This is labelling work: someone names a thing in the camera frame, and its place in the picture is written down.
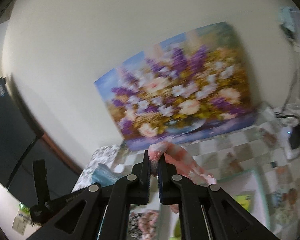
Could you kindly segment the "lime green cloth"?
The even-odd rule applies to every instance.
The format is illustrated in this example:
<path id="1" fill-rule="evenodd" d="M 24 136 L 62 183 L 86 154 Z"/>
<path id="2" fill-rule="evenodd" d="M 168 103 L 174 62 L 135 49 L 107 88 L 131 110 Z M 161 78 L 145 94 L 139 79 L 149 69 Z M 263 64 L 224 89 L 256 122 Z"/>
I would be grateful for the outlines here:
<path id="1" fill-rule="evenodd" d="M 175 238 L 181 238 L 182 237 L 180 220 L 177 220 L 177 222 L 175 224 L 174 231 L 173 231 L 173 236 Z"/>

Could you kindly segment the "blue face mask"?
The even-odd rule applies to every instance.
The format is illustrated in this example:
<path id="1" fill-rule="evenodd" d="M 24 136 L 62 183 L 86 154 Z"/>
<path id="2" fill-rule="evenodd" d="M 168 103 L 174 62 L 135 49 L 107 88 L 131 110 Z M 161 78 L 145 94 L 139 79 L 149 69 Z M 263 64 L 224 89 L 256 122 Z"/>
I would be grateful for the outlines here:
<path id="1" fill-rule="evenodd" d="M 92 183 L 98 183 L 102 187 L 115 184 L 121 176 L 119 174 L 111 172 L 107 165 L 98 163 L 96 169 L 91 176 Z"/>

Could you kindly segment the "green tissue pack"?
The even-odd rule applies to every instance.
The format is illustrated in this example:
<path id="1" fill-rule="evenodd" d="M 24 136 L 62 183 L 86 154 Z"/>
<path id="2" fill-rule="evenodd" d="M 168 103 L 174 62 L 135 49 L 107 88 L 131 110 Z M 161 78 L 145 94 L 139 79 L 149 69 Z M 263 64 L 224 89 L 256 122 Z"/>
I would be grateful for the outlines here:
<path id="1" fill-rule="evenodd" d="M 236 202 L 240 204 L 243 208 L 249 211 L 253 205 L 253 195 L 252 194 L 239 194 L 234 197 Z"/>

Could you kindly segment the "pink striped fluffy towel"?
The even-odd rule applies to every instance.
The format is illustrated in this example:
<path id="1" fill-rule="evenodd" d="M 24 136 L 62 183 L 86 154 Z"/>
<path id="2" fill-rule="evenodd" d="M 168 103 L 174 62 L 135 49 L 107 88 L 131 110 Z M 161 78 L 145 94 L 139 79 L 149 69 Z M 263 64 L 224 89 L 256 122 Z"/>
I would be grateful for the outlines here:
<path id="1" fill-rule="evenodd" d="M 185 148 L 172 142 L 162 141 L 157 144 L 150 145 L 148 148 L 148 158 L 151 162 L 151 174 L 158 178 L 158 187 L 160 192 L 162 190 L 162 186 L 160 176 L 158 175 L 158 164 L 162 155 L 164 155 L 166 163 L 175 166 L 177 174 L 191 179 L 195 184 L 211 185 L 217 183 L 213 174 L 199 166 Z"/>

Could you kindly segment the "teal shallow box tray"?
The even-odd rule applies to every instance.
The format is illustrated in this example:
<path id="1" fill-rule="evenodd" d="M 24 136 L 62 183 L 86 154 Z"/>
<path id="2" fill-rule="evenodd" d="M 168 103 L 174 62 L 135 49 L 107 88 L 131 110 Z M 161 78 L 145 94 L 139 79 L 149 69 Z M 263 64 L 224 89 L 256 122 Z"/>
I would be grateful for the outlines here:
<path id="1" fill-rule="evenodd" d="M 264 188 L 259 173 L 254 169 L 218 180 L 218 185 L 253 215 L 267 229 L 270 229 L 270 215 Z"/>

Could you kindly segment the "floral white tablecloth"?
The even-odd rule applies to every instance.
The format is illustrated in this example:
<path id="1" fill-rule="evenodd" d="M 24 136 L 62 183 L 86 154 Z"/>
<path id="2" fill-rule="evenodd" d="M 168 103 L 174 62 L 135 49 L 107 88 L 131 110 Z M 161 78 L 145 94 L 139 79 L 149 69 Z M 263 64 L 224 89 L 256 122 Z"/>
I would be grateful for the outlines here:
<path id="1" fill-rule="evenodd" d="M 79 176 L 72 192 L 83 189 L 93 183 L 99 183 L 101 186 L 113 185 L 120 178 L 119 174 L 114 173 L 110 169 L 119 149 L 120 145 L 98 148 Z"/>

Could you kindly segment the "floral painting canvas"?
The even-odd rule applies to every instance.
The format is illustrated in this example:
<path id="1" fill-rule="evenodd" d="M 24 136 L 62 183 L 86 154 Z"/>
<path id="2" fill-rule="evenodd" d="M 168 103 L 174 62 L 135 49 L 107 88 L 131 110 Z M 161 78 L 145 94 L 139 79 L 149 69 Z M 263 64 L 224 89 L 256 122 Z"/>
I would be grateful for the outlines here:
<path id="1" fill-rule="evenodd" d="M 232 25 L 178 34 L 109 70 L 95 86 L 132 151 L 183 144 L 255 121 L 245 53 Z"/>

